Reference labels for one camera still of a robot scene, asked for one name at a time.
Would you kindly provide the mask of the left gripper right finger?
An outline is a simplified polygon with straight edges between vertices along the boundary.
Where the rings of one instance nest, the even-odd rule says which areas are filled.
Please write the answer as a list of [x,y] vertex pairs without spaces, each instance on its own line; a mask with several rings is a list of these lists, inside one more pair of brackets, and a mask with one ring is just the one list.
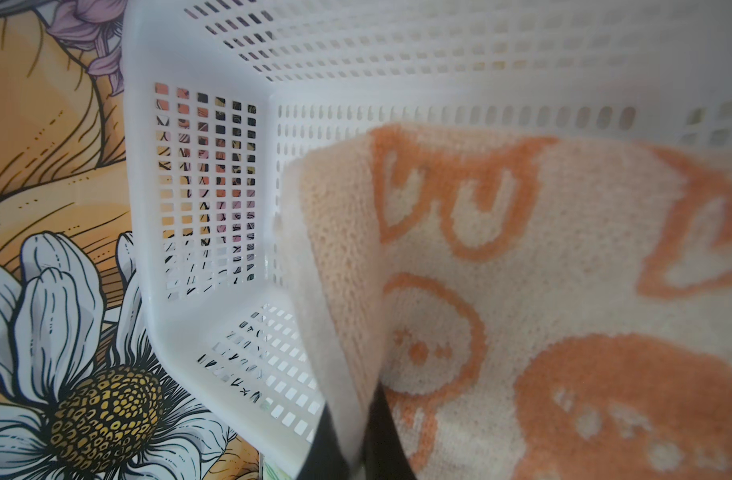
[[381,383],[369,411],[363,457],[367,480],[417,479],[403,450]]

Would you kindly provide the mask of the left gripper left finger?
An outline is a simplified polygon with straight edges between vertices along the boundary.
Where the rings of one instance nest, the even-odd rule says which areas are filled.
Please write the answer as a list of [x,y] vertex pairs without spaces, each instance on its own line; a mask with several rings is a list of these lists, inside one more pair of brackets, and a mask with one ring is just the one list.
[[324,407],[311,449],[297,480],[348,480],[350,466],[340,451],[329,405]]

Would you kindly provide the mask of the orange patterned towel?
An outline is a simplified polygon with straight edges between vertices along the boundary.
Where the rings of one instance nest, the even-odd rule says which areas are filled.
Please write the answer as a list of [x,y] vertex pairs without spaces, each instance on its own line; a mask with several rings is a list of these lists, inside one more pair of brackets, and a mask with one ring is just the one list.
[[732,152],[391,124],[288,164],[340,451],[417,479],[732,479]]

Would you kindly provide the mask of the white plastic basket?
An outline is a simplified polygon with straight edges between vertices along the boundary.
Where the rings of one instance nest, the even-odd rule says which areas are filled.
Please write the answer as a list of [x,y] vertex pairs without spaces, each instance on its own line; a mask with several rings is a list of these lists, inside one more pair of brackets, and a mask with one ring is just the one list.
[[289,163],[391,124],[732,152],[732,1],[133,1],[123,50],[151,343],[293,476],[325,401]]

